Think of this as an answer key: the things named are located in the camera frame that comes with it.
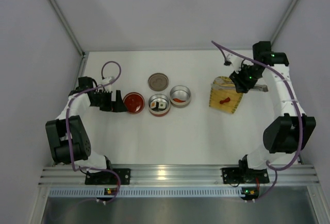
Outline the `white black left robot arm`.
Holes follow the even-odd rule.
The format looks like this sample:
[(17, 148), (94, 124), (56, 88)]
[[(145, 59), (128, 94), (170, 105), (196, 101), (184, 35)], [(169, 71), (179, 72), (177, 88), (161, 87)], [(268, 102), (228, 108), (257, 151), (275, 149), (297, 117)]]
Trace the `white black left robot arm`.
[(51, 156), (56, 164), (72, 165), (74, 170), (112, 170), (110, 160), (91, 148), (82, 116), (90, 107), (103, 112), (127, 112), (121, 91), (112, 100), (112, 84), (117, 77), (103, 78), (100, 85), (91, 77), (80, 77), (78, 86), (68, 96), (63, 111), (45, 124)]

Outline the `green sushi roll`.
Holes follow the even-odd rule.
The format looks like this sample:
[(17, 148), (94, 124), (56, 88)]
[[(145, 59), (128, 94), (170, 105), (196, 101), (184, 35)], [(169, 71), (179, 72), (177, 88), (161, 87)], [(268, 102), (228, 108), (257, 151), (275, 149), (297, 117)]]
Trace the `green sushi roll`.
[(162, 111), (165, 110), (167, 108), (167, 103), (165, 101), (159, 101), (158, 102), (158, 110)]

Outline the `stainless steel food tongs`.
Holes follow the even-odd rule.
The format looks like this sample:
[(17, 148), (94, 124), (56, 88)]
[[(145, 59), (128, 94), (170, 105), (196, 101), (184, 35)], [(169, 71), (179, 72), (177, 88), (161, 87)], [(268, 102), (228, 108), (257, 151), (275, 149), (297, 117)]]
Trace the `stainless steel food tongs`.
[[(221, 90), (221, 89), (224, 89), (224, 90), (235, 90), (236, 89), (236, 87), (234, 85), (226, 86), (226, 85), (218, 85), (218, 84), (215, 84), (215, 83), (212, 83), (211, 84), (211, 87), (213, 89), (216, 89), (216, 90)], [(268, 92), (269, 89), (268, 89), (268, 87), (266, 85), (256, 84), (253, 88), (250, 89), (250, 91)]]

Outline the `red food piece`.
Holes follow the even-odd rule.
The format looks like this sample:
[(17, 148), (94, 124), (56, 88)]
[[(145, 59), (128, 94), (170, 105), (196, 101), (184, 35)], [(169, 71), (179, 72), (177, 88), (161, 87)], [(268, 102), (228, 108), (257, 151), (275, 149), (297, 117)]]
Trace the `red food piece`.
[(229, 97), (227, 97), (226, 99), (223, 99), (223, 100), (219, 101), (219, 104), (223, 105), (223, 104), (228, 103), (230, 101), (231, 101), (231, 99)]
[(176, 102), (176, 103), (183, 103), (183, 102), (186, 102), (185, 100), (181, 100), (181, 99), (179, 99), (179, 98), (173, 98), (172, 99), (174, 102)]

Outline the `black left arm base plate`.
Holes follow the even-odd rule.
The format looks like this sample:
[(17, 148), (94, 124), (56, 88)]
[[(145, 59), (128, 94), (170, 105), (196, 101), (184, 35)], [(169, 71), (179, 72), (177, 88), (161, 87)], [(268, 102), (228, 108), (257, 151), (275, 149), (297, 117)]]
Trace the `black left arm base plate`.
[[(113, 171), (119, 176), (121, 185), (130, 184), (130, 168), (115, 168)], [(87, 173), (85, 177), (85, 185), (115, 185), (117, 183), (117, 177), (105, 171)]]

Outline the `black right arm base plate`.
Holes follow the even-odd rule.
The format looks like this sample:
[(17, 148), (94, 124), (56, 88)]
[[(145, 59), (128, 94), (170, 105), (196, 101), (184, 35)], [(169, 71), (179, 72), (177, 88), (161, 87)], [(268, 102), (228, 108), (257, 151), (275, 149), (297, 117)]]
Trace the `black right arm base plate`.
[(221, 169), (224, 184), (255, 184), (257, 180), (260, 184), (270, 182), (266, 169), (240, 169), (239, 167), (224, 167)]

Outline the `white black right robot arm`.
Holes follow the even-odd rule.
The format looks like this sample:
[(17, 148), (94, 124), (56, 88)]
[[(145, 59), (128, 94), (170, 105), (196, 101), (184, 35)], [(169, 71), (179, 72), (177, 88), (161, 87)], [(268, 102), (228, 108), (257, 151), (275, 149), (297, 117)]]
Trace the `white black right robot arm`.
[(230, 75), (236, 92), (248, 93), (259, 79), (268, 87), (274, 110), (273, 122), (264, 130), (262, 145), (239, 161), (244, 173), (264, 169), (282, 171), (298, 159), (316, 127), (316, 120), (301, 107), (290, 78), (285, 53), (274, 52), (269, 41), (253, 45), (253, 58), (232, 52)]

